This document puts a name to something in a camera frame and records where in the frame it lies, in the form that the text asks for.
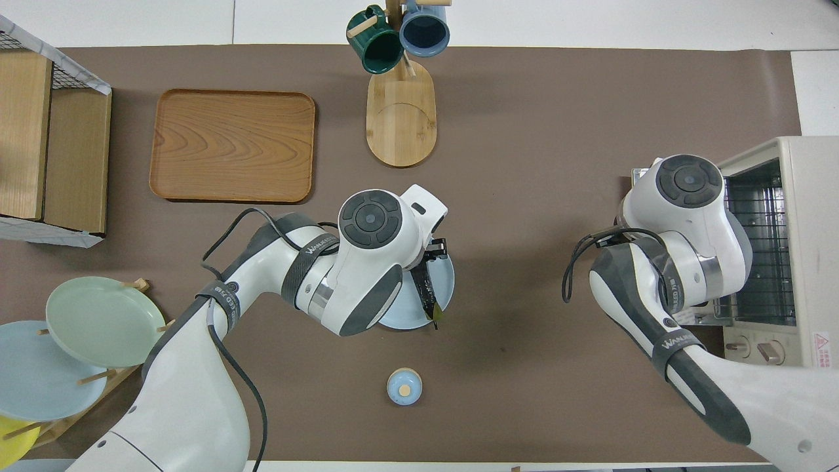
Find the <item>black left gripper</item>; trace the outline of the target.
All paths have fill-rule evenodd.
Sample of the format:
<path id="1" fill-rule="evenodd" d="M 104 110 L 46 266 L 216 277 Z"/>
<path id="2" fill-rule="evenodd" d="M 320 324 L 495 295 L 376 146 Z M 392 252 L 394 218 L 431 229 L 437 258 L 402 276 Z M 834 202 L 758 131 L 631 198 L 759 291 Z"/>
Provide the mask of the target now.
<path id="1" fill-rule="evenodd" d="M 426 245 L 425 250 L 423 250 L 419 264 L 422 266 L 429 261 L 439 259 L 448 259 L 447 242 L 445 238 L 432 238 L 429 240 L 428 245 Z"/>

